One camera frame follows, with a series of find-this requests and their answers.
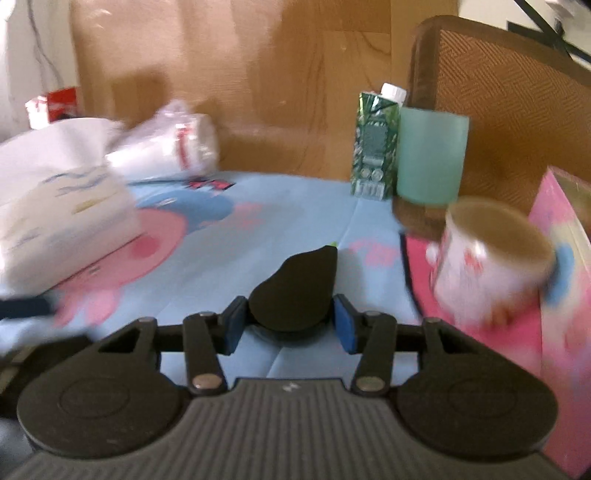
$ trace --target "light blue tablecloth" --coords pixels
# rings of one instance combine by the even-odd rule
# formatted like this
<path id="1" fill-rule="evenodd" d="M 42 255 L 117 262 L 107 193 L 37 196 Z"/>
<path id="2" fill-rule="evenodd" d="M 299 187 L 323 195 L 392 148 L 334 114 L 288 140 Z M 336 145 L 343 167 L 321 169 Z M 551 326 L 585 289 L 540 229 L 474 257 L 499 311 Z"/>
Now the light blue tablecloth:
<path id="1" fill-rule="evenodd" d="M 134 187 L 140 207 L 186 218 L 187 235 L 177 248 L 154 270 L 122 286 L 116 275 L 93 272 L 106 277 L 92 279 L 101 285 L 99 295 L 91 282 L 86 304 L 80 304 L 63 328 L 56 329 L 47 319 L 2 322 L 0 352 L 18 343 L 87 330 L 89 319 L 100 321 L 90 332 L 101 338 L 141 316 L 154 316 L 167 325 L 202 310 L 221 312 L 236 296 L 248 297 L 290 255 L 333 242 L 339 249 L 335 293 L 347 295 L 360 311 L 381 310 L 403 323 L 418 321 L 405 288 L 401 227 L 390 202 L 354 198 L 348 183 L 335 181 L 244 173 L 219 177 L 236 184 L 223 193 L 182 184 Z M 150 254 L 149 242 L 146 249 L 138 258 Z M 60 292 L 62 301 L 68 301 L 67 293 Z M 112 304 L 112 313 L 101 306 L 103 299 Z M 359 355 L 346 354 L 331 330 L 314 341 L 283 347 L 247 330 L 234 355 L 220 360 L 230 385 L 238 377 L 339 377 L 348 384 Z M 402 383 L 416 370 L 415 355 L 397 356 L 393 382 Z M 163 355 L 162 372 L 184 384 L 182 354 Z M 14 425 L 0 424 L 0 465 L 5 465 L 0 476 L 3 468 L 21 459 L 20 438 Z"/>

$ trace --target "black cable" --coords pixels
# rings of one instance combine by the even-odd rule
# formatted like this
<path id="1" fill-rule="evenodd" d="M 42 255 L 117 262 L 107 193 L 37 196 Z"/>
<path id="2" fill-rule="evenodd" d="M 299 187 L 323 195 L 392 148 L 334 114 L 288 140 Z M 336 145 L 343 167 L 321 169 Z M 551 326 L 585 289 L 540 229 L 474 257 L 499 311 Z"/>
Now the black cable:
<path id="1" fill-rule="evenodd" d="M 33 33 L 35 35 L 35 50 L 36 50 L 35 55 L 37 56 L 37 61 L 39 62 L 39 65 L 41 66 L 42 87 L 47 92 L 47 86 L 43 85 L 45 83 L 44 73 L 43 73 L 43 63 L 41 62 L 41 59 L 38 57 L 39 54 L 42 55 L 42 57 L 45 59 L 45 61 L 49 65 L 49 68 L 51 69 L 54 77 L 56 78 L 58 88 L 62 89 L 62 88 L 64 88 L 64 80 L 61 78 L 60 72 L 57 70 L 54 63 L 49 59 L 49 57 L 46 55 L 45 51 L 43 50 L 43 45 L 41 42 L 41 34 L 39 33 L 39 29 L 37 28 L 37 22 L 35 21 L 35 12 L 33 10 L 33 0 L 27 0 L 27 11 L 28 11 L 28 16 L 29 16 L 29 23 L 31 24 L 31 28 L 33 29 Z"/>
<path id="2" fill-rule="evenodd" d="M 562 20 L 559 20 L 558 18 L 556 19 L 556 21 L 554 22 L 554 30 L 560 36 L 560 38 L 564 39 L 564 34 L 566 32 L 564 31 L 564 25 L 562 24 Z"/>
<path id="3" fill-rule="evenodd" d="M 523 25 L 519 25 L 513 22 L 507 22 L 507 30 L 512 33 L 517 33 L 523 37 L 531 38 L 542 45 L 546 45 L 547 47 L 552 48 L 553 44 L 551 39 L 544 35 L 543 32 L 539 30 L 534 30 L 533 28 L 524 27 Z M 572 55 L 586 61 L 587 63 L 591 64 L 591 55 L 587 52 L 581 50 L 580 48 L 576 47 L 572 43 L 564 41 L 564 46 Z"/>
<path id="4" fill-rule="evenodd" d="M 552 42 L 552 46 L 560 53 L 570 57 L 569 52 L 564 45 L 564 40 L 558 35 L 554 29 L 548 24 L 546 20 L 532 7 L 526 0 L 514 0 L 519 8 L 535 23 L 538 28 L 548 37 Z"/>
<path id="5" fill-rule="evenodd" d="M 0 299 L 0 322 L 4 319 L 44 317 L 55 313 L 55 305 L 45 295 Z"/>

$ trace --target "pink box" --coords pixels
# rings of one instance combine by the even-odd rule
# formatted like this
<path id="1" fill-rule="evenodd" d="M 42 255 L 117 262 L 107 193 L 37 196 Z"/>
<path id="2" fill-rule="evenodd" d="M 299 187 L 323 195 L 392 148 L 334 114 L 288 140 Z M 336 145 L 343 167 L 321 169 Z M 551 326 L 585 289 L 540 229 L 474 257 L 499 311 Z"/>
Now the pink box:
<path id="1" fill-rule="evenodd" d="M 577 476 L 591 463 L 591 185 L 550 167 L 530 221 L 550 237 L 557 257 L 540 297 L 541 377 L 560 404 L 545 452 Z"/>

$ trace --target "ceramic mug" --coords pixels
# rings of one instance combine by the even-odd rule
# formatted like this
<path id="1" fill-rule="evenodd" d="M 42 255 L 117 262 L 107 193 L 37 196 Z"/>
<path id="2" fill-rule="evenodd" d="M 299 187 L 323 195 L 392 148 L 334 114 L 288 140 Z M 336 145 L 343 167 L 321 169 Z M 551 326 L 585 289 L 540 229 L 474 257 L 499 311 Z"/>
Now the ceramic mug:
<path id="1" fill-rule="evenodd" d="M 536 302 L 555 262 L 552 243 L 525 215 L 476 197 L 450 205 L 433 257 L 434 297 L 456 323 L 474 326 L 507 324 Z"/>

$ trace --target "white tissue box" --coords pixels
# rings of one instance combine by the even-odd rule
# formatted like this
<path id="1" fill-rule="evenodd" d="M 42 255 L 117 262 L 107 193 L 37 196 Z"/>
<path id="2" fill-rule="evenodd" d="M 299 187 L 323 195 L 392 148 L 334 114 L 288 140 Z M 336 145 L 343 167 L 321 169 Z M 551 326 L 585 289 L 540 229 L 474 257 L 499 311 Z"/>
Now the white tissue box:
<path id="1" fill-rule="evenodd" d="M 103 166 L 53 175 L 3 206 L 2 283 L 37 295 L 141 234 L 134 198 Z"/>

